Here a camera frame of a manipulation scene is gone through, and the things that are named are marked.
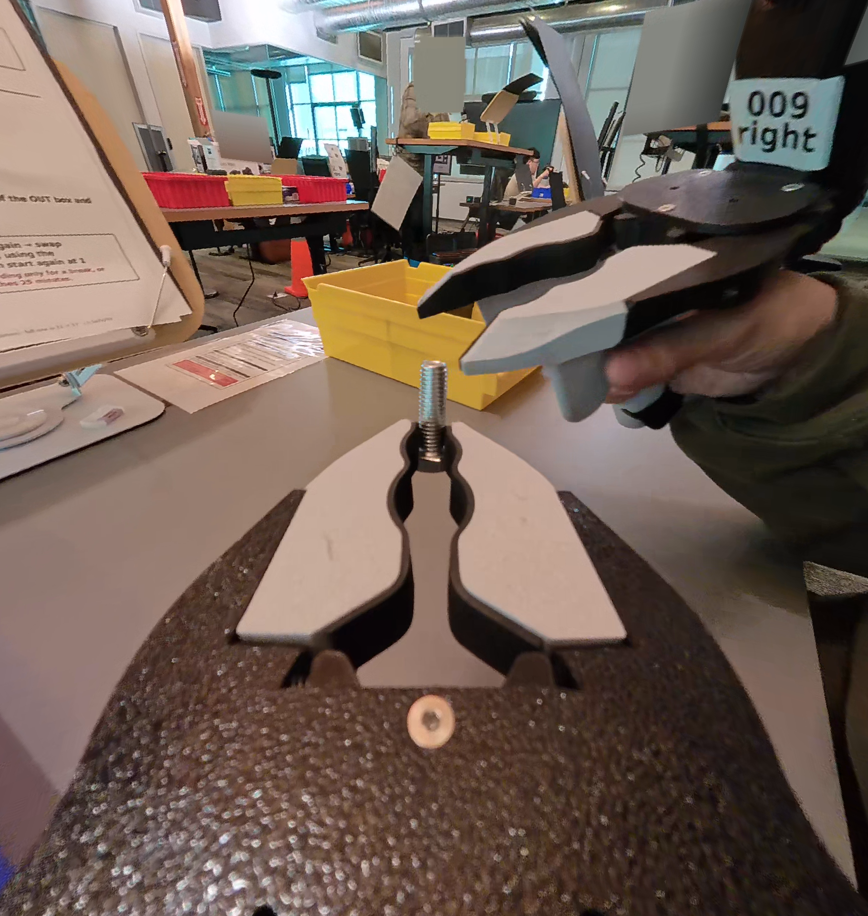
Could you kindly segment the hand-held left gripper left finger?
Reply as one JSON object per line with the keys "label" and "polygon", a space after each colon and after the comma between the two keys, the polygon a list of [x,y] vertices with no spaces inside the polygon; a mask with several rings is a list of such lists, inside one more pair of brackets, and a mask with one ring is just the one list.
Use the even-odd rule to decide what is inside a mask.
{"label": "hand-held left gripper left finger", "polygon": [[334,650],[358,669],[405,635],[414,442],[414,423],[400,419],[308,484],[236,625],[241,642]]}

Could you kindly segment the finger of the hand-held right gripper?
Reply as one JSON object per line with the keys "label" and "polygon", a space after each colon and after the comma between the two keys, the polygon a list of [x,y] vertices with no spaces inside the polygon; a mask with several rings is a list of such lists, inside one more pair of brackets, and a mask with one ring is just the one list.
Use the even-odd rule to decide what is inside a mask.
{"label": "finger of the hand-held right gripper", "polygon": [[460,359],[465,375],[541,367],[563,418],[579,422],[604,402],[604,354],[691,308],[682,305],[692,269],[713,259],[701,246],[634,246],[597,269],[556,285],[540,281],[538,295],[511,304],[510,293],[486,330]]}
{"label": "finger of the hand-held right gripper", "polygon": [[557,211],[488,243],[418,300],[426,319],[541,281],[595,268],[611,249],[616,211]]}

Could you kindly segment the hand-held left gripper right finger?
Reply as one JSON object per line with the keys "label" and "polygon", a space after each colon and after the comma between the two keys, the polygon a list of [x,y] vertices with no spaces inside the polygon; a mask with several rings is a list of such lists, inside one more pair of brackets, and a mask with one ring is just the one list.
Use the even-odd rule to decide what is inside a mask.
{"label": "hand-held left gripper right finger", "polygon": [[461,646],[500,673],[529,653],[622,645],[627,632],[550,481],[462,422],[448,431],[448,617]]}

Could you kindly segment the steel bolt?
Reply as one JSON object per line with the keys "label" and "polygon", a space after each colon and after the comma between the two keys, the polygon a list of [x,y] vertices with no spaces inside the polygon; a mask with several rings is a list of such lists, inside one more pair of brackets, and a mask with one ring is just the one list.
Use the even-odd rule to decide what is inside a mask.
{"label": "steel bolt", "polygon": [[444,468],[447,441],[448,367],[442,361],[420,365],[417,429],[420,435],[418,469],[439,473]]}

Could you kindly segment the person's right forearm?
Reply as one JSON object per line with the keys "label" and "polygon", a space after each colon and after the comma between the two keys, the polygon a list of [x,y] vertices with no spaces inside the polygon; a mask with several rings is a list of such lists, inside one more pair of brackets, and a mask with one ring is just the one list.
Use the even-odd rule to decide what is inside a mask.
{"label": "person's right forearm", "polygon": [[868,578],[868,279],[816,278],[833,325],[753,395],[686,399],[673,439],[801,559]]}

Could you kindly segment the standing desk wooden top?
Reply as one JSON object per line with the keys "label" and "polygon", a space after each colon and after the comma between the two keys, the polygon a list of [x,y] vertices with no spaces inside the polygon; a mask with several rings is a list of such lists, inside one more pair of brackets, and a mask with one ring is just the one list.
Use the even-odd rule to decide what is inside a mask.
{"label": "standing desk wooden top", "polygon": [[403,257],[415,262],[427,260],[427,237],[432,229],[431,196],[433,189],[433,159],[451,156],[459,163],[472,163],[484,170],[484,189],[480,200],[477,245],[490,241],[489,223],[496,204],[491,200],[491,189],[496,169],[509,166],[528,169],[533,151],[526,148],[504,146],[474,139],[447,139],[401,137],[390,138],[387,143],[424,159],[423,171],[418,173],[410,163],[399,156],[388,161],[383,179],[372,205],[372,213],[395,231],[401,231],[418,188],[421,188],[421,240],[406,242],[400,233]]}

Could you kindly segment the grey desk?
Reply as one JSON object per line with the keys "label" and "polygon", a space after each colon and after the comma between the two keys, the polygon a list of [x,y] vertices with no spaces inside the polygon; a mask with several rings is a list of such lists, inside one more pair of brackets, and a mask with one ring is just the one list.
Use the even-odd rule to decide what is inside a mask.
{"label": "grey desk", "polygon": [[[560,417],[535,373],[449,416],[573,493],[704,622],[799,804],[854,878],[801,566],[676,446],[610,406]],[[294,488],[401,418],[417,392],[337,360],[0,483],[0,848],[18,864],[105,702],[172,603]]]}

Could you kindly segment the person's right hand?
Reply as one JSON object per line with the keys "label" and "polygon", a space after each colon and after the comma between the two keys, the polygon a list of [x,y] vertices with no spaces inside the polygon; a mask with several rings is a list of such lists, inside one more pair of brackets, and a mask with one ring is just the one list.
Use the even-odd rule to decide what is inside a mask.
{"label": "person's right hand", "polygon": [[833,287],[781,271],[746,304],[690,313],[611,350],[605,402],[658,385],[684,396],[750,395],[788,372],[837,312]]}

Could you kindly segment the laminated barcode sheet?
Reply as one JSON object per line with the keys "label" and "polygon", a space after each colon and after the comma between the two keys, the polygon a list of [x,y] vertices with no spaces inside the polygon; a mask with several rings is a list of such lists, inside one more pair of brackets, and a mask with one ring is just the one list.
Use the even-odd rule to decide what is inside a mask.
{"label": "laminated barcode sheet", "polygon": [[123,380],[188,414],[325,359],[319,330],[283,318],[119,369]]}

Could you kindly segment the red plastic bin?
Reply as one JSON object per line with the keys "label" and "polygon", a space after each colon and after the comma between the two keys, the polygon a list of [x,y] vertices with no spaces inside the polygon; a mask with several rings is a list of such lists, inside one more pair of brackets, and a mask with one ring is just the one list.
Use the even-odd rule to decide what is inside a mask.
{"label": "red plastic bin", "polygon": [[213,209],[231,206],[223,175],[143,172],[142,177],[155,202],[162,209]]}
{"label": "red plastic bin", "polygon": [[279,176],[284,202],[301,204],[346,202],[349,199],[347,179],[327,176]]}

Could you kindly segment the orange traffic cone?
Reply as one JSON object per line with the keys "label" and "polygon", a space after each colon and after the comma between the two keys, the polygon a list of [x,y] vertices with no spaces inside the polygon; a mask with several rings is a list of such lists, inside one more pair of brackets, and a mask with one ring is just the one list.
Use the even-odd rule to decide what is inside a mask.
{"label": "orange traffic cone", "polygon": [[285,295],[305,300],[310,296],[306,279],[314,276],[314,266],[310,245],[306,239],[294,239],[290,243],[290,271],[288,285],[284,287]]}

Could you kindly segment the long wooden table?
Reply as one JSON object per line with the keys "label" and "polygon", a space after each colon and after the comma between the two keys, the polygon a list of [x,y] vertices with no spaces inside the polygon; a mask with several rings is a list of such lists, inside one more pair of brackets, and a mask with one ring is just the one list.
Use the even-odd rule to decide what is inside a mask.
{"label": "long wooden table", "polygon": [[200,281],[194,252],[270,241],[305,239],[315,275],[327,272],[323,239],[341,230],[355,213],[369,211],[359,200],[275,203],[244,207],[162,208],[180,248]]}

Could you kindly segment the white clipboard stand base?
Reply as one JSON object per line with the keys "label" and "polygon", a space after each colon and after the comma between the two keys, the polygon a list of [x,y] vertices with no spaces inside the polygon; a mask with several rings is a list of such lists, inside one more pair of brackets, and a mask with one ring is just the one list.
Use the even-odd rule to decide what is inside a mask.
{"label": "white clipboard stand base", "polygon": [[[106,429],[81,428],[80,420],[103,405],[121,406],[124,417]],[[100,364],[9,385],[0,389],[0,482],[145,426],[164,412],[162,400],[104,373]]]}

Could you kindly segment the silver ventilation duct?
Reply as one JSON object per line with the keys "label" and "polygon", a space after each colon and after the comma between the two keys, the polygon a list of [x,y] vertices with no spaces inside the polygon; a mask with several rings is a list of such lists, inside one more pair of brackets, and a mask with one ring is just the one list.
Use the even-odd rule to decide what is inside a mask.
{"label": "silver ventilation duct", "polygon": [[539,17],[560,34],[639,26],[668,1],[366,1],[303,3],[320,35],[389,32],[465,23],[473,46],[521,40],[523,20]]}

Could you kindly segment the wooden support post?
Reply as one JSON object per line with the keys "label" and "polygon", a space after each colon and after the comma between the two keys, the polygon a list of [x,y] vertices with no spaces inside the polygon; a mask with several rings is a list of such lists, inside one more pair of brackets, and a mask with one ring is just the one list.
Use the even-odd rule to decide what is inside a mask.
{"label": "wooden support post", "polygon": [[199,79],[182,2],[160,1],[160,4],[193,135],[211,139],[209,106]]}

